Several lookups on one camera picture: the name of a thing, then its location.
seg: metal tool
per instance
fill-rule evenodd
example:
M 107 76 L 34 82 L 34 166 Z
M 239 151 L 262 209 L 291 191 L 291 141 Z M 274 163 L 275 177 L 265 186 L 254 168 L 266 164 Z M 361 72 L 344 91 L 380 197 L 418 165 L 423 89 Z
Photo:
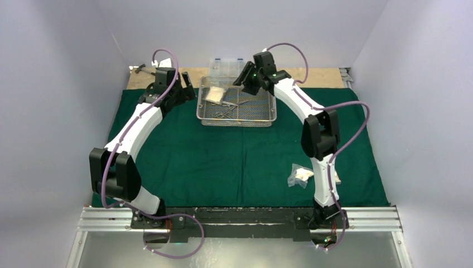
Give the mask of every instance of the metal tool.
M 142 64 L 142 65 L 138 66 L 138 68 L 136 68 L 136 70 L 135 70 L 134 72 L 135 72 L 135 73 L 139 73 L 140 71 L 143 71 L 143 72 L 145 72 L 145 73 L 147 73 L 147 74 L 151 74 L 151 75 L 153 75 L 153 76 L 156 76 L 156 73 L 153 73 L 152 71 L 148 71 L 148 70 L 146 70 L 146 69 L 143 69 L 144 67 L 146 67 L 146 65 L 145 65 L 145 64 Z

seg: glass surface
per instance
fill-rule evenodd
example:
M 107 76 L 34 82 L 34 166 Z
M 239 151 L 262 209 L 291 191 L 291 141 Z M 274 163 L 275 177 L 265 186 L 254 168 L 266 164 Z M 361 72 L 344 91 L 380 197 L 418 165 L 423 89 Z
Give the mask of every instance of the glass surface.
M 347 233 L 328 253 L 291 239 L 206 238 L 195 255 L 167 259 L 143 250 L 142 233 L 89 232 L 79 267 L 400 267 L 390 232 Z M 165 244 L 160 251 L 183 255 L 199 244 Z

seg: wire basket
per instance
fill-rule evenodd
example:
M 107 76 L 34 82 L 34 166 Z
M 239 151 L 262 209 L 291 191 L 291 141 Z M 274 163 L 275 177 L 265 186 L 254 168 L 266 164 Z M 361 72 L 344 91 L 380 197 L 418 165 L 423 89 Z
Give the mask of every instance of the wire basket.
M 197 118 L 205 126 L 269 127 L 276 120 L 276 98 L 266 90 L 257 95 L 242 92 L 233 85 L 237 77 L 204 76 L 200 80 Z M 223 100 L 238 106 L 223 106 L 205 101 L 210 87 L 227 89 Z

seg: plastic bag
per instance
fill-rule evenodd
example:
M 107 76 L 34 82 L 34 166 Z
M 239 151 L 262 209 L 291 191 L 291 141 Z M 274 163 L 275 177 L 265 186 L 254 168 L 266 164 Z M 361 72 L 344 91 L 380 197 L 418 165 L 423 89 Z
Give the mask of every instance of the plastic bag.
M 225 88 L 210 87 L 207 96 L 205 96 L 205 100 L 220 105 L 226 91 L 227 89 Z
M 287 185 L 292 187 L 296 184 L 300 185 L 304 189 L 307 186 L 307 181 L 313 176 L 313 170 L 303 166 L 292 164 L 291 176 L 287 178 Z

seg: white wall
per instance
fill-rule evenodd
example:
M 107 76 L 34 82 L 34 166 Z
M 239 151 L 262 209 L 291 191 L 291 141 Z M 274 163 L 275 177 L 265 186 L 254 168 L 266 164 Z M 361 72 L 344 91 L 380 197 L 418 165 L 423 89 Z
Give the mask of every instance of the white wall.
M 0 267 L 64 267 L 127 66 L 94 1 L 1 1 L 0 51 Z
M 98 1 L 129 65 L 149 64 L 158 47 L 195 67 L 292 42 L 311 66 L 342 67 L 352 65 L 388 0 Z M 279 66 L 303 65 L 291 48 L 278 51 Z
M 473 267 L 473 2 L 390 1 L 355 61 L 416 267 Z

